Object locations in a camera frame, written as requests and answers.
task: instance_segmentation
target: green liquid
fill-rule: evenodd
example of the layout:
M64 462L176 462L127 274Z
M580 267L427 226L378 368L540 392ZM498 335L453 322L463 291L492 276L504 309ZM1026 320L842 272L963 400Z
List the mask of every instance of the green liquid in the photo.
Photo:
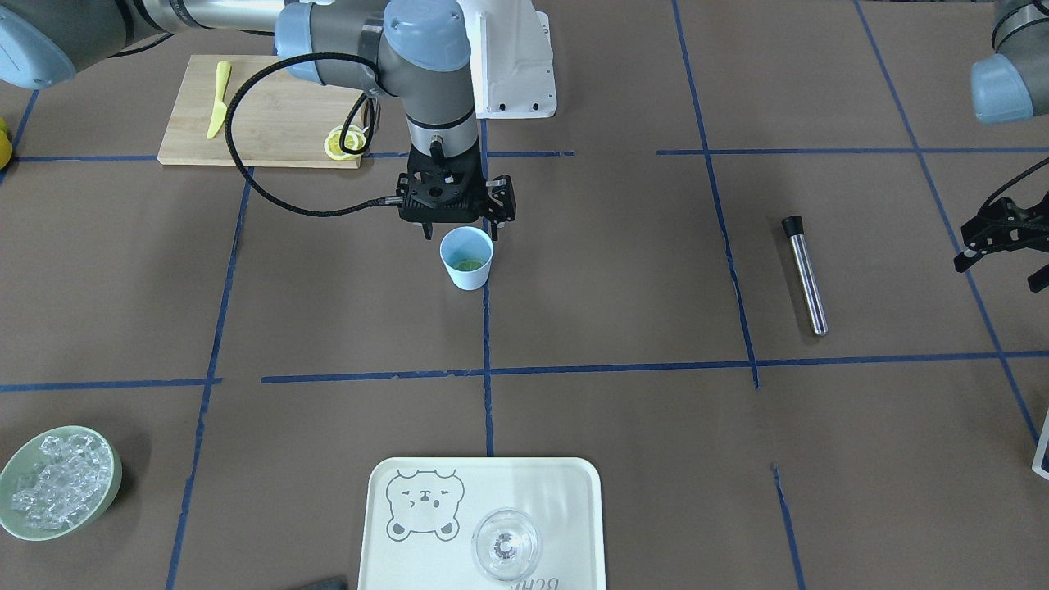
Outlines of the green liquid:
M457 270L457 271L468 273L470 271L475 271L475 270L477 270L477 269L479 269L480 267L484 267L484 266L485 266L485 261L484 260L470 260L470 259L467 259L467 260L459 260L458 262L455 262L454 265L452 265L452 268L455 269L455 270Z

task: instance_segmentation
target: cup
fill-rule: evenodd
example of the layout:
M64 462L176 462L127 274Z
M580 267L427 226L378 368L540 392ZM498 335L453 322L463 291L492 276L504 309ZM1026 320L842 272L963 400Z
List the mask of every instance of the cup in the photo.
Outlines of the cup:
M492 238L471 226L455 228L441 240L441 261L455 287L464 291L485 285L494 253Z

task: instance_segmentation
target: bowl of ice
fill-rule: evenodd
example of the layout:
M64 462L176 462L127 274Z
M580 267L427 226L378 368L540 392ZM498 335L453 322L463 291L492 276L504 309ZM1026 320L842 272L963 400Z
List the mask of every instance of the bowl of ice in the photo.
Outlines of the bowl of ice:
M98 519L120 487L121 458L102 435L52 428L0 471L0 525L25 541L49 541Z

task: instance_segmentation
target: silver metal stick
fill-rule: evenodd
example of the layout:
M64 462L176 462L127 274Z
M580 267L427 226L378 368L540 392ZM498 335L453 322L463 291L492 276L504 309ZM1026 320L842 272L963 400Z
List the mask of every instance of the silver metal stick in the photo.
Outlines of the silver metal stick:
M809 308L809 319L812 320L812 332L816 336L827 335L827 316L823 314L823 301L819 298L819 287L816 286L816 275L812 271L812 260L809 258L809 248L805 243L805 228L800 215L791 215L783 220L784 231L790 238L794 250L794 264L801 277L801 288L805 290L805 303Z

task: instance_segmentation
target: light green bowl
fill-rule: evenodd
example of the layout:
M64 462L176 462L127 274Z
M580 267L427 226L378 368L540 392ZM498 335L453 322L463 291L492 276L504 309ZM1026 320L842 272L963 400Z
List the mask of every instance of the light green bowl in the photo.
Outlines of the light green bowl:
M26 513L18 510L13 510L10 507L10 498L15 494L16 486L18 485L18 477L29 472L33 470L33 465L39 461L47 461L48 457L44 455L44 451L40 450L40 443L43 442L44 437L68 437L70 435L91 435L97 437L103 443L103 448L109 452L112 459L113 469L112 476L109 478L109 483L103 488L103 493L97 493L94 497L99 500L94 500L94 505L90 506L90 511L87 517L81 522L70 526L65 530L37 530L26 526ZM105 437L95 433L94 430L84 427L84 426L59 426L58 428L52 428L37 436L31 441L22 445L22 448L18 449L18 452L10 458L7 465L0 471L0 525L3 528L14 534L19 539L24 539L25 541L50 541L51 539L57 539L64 534L69 534L70 532L84 528L85 525L98 519L106 511L106 508L113 502L113 498L116 497L116 490L121 488L121 458L113 450L112 445Z

